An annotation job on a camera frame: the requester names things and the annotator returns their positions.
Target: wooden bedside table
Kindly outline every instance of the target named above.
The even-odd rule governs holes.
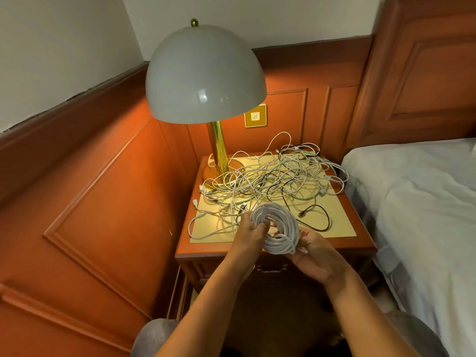
[[[207,161],[207,156],[202,157],[197,173],[197,179],[195,180],[192,196],[188,205],[182,233],[180,234],[177,250],[175,252],[177,262],[197,291],[201,290],[205,282],[221,263],[231,246],[231,242],[190,243],[190,236],[188,235],[187,227],[188,223],[197,214],[197,210],[193,206],[192,200],[199,200],[200,198],[199,186],[203,182],[202,171],[207,167]],[[354,228],[356,237],[327,238],[327,240],[342,254],[342,256],[344,256],[344,258],[347,259],[355,270],[359,271],[372,259],[377,252],[377,248],[347,196],[345,194],[340,194],[337,197]],[[271,255],[265,251],[262,251],[249,280],[258,282],[271,282],[277,280],[297,283],[314,282],[301,273],[301,271],[298,270],[286,257]]]

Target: white bed sheet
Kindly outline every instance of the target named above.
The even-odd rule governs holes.
[[[476,356],[476,139],[352,150],[346,187],[402,309]]]

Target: light switch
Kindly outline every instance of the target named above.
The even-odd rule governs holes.
[[[266,104],[260,104],[254,109],[247,111],[245,115],[245,127],[266,126]]]

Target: person's left arm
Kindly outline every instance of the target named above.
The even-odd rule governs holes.
[[[249,216],[249,212],[241,216],[227,256],[156,357],[213,357],[220,354],[238,290],[253,270],[269,230],[269,221],[255,228]]]

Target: lampshade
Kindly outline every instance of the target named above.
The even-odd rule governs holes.
[[[266,97],[255,54],[232,32],[210,25],[180,29],[152,55],[146,79],[152,115],[178,124],[223,120]]]

